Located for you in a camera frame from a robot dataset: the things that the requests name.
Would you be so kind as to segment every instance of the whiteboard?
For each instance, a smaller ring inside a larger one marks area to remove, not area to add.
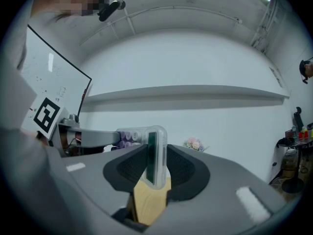
[[[65,60],[57,50],[54,51],[30,28],[27,28],[26,48],[22,77],[37,96],[49,96],[64,105],[69,113],[78,115],[91,78]],[[32,123],[35,114],[35,109],[29,110],[23,129],[36,131]]]

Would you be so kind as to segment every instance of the black and white square marker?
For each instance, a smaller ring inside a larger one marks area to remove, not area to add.
[[[41,106],[39,107],[39,110],[34,117],[34,121],[46,133],[49,133],[49,130],[59,110],[60,107],[46,97]]]

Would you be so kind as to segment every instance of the headset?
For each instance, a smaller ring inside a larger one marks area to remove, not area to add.
[[[110,0],[107,0],[107,2],[102,4],[102,8],[99,8],[99,12],[97,13],[101,22],[106,21],[115,10],[123,10],[126,7],[124,1],[114,1],[111,4],[109,4]]]
[[[307,61],[304,61],[302,60],[300,62],[300,65],[299,65],[299,70],[300,70],[300,75],[301,75],[301,79],[302,79],[302,76],[304,77],[304,79],[302,79],[302,82],[305,83],[305,84],[308,84],[308,77],[307,75],[305,74],[305,65],[308,65],[310,63],[310,60],[312,59],[313,57],[311,57],[310,59],[308,59]]]

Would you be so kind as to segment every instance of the whiteboard frame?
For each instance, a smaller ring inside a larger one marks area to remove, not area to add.
[[[77,116],[79,116],[80,114],[80,110],[82,109],[82,105],[83,105],[83,102],[84,102],[84,99],[85,99],[85,96],[86,96],[86,92],[89,88],[89,85],[92,81],[92,78],[89,77],[87,74],[85,74],[84,72],[82,72],[80,69],[78,69],[75,65],[73,65],[68,59],[66,59],[63,55],[60,54],[60,52],[58,52],[55,48],[53,48],[50,44],[48,44],[48,42],[46,40],[44,40],[29,24],[28,24],[28,28],[34,32],[34,34],[39,37],[40,40],[42,40],[46,45],[48,45],[55,53],[57,53],[60,57],[62,57],[65,61],[67,61],[70,65],[72,65],[75,69],[77,69],[81,74],[83,74],[84,76],[86,76],[87,78],[89,78],[89,83],[87,85],[87,88],[84,90],[84,93],[82,95],[82,101],[80,103],[80,106],[79,106],[79,110],[78,110],[78,114]]]

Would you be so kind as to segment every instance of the transparent plastic case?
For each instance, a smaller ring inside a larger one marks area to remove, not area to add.
[[[141,180],[153,189],[161,189],[166,183],[167,132],[158,125],[150,127],[119,128],[122,141],[148,145],[147,168]]]

